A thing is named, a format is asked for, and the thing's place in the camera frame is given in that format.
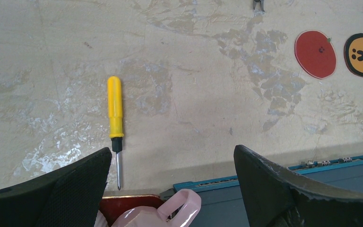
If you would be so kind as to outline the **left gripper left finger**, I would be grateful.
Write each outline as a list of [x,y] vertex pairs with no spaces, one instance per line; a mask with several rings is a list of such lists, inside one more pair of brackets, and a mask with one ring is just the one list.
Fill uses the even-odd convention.
[[0,189],[0,227],[92,227],[112,152],[103,148],[70,165]]

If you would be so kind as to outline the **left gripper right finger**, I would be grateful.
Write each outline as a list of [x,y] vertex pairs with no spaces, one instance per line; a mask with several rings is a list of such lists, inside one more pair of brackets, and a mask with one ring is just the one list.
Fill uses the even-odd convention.
[[234,164],[252,227],[363,227],[363,193],[321,183],[246,146]]

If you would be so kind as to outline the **red apple coaster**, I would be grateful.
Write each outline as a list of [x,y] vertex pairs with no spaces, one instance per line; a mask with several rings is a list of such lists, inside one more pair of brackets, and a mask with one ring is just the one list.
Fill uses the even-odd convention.
[[335,49],[321,31],[301,32],[294,43],[294,55],[301,68],[316,79],[331,76],[337,67]]

